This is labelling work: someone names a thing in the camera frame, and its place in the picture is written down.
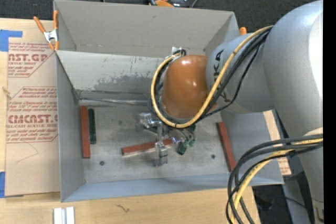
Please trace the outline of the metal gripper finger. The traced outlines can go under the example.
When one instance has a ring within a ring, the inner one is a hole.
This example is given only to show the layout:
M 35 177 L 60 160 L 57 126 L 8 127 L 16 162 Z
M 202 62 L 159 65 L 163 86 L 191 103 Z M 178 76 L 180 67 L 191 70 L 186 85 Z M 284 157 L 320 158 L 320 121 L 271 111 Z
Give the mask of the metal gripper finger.
M 148 130 L 156 132 L 158 129 L 158 120 L 149 112 L 139 113 L 136 121 L 136 130 L 138 132 Z
M 168 149 L 163 142 L 155 143 L 155 154 L 154 166 L 159 167 L 168 163 Z

